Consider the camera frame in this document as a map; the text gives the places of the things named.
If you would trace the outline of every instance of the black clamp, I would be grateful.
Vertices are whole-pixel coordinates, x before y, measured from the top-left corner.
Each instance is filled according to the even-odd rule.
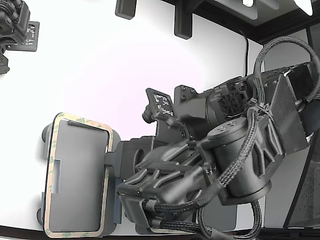
[[[155,229],[161,229],[161,222],[163,221],[162,217],[156,216],[154,219],[152,219],[152,227]]]

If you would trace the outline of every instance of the braided cable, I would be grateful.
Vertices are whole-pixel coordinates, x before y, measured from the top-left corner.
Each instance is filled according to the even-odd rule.
[[[310,55],[312,60],[314,61],[315,67],[316,67],[316,72],[317,72],[317,83],[311,93],[305,97],[305,100],[310,103],[316,94],[318,93],[320,89],[320,60],[315,53],[315,51],[304,41],[301,39],[298,39],[293,36],[281,36],[277,37],[273,40],[271,40],[269,43],[265,44],[263,49],[260,51],[258,57],[255,60],[254,64],[254,79],[253,82],[255,84],[256,90],[257,90],[257,95],[258,95],[258,101],[259,103],[265,104],[265,90],[262,82],[262,77],[261,77],[261,66],[264,61],[265,56],[267,53],[275,46],[281,44],[281,43],[292,43],[299,45],[303,49],[305,49]]]
[[[247,112],[249,127],[245,136],[244,142],[241,146],[237,158],[232,164],[220,175],[218,180],[223,186],[227,186],[232,179],[235,178],[237,173],[243,168],[252,148],[255,144],[255,139],[258,130],[257,112],[254,108],[249,108]]]

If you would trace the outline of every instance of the black cable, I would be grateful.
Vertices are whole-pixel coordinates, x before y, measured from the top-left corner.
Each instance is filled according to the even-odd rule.
[[[237,173],[242,169],[255,144],[255,139],[258,130],[258,119],[255,108],[250,107],[248,109],[247,119],[249,122],[248,132],[245,136],[240,152],[237,158],[218,178],[219,182],[225,187],[229,184],[229,182],[232,179],[235,178]]]
[[[242,34],[242,36],[244,37],[245,39],[245,62],[244,62],[244,69],[245,69],[245,72],[244,72],[244,76],[248,76],[248,56],[249,56],[249,40],[247,38],[247,36],[244,34],[243,31],[239,30],[239,32]]]

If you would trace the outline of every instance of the gray panel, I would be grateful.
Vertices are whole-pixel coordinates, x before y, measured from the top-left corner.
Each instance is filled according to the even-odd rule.
[[[265,198],[265,228],[283,227],[294,199],[308,152],[309,147],[286,156],[272,176],[272,188]]]
[[[56,160],[60,160],[58,186],[50,206],[52,232],[93,232],[100,228],[107,143],[106,131],[60,122],[55,152]]]
[[[222,206],[216,197],[204,208],[204,222],[222,232],[232,231],[237,224],[237,208],[237,205]]]

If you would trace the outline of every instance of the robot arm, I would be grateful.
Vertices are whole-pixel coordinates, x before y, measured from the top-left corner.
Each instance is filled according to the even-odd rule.
[[[313,62],[261,74],[263,57],[282,42],[305,48]],[[147,123],[157,121],[157,135],[148,138],[143,157],[139,144],[125,157],[125,148],[118,152],[131,169],[129,178],[118,174],[126,179],[117,192],[127,218],[146,228],[199,233],[208,239],[255,238],[262,223],[258,199],[271,189],[270,178],[283,158],[306,148],[306,137],[318,126],[308,121],[314,114],[308,109],[317,98],[319,73],[320,61],[306,43],[282,37],[265,45],[251,76],[200,94],[178,86],[174,104],[170,96],[147,89],[149,105],[142,116]],[[106,165],[115,167],[108,154]],[[216,196],[222,205],[251,203],[250,233],[232,236],[205,226],[203,207]],[[194,211],[198,223],[183,222]]]

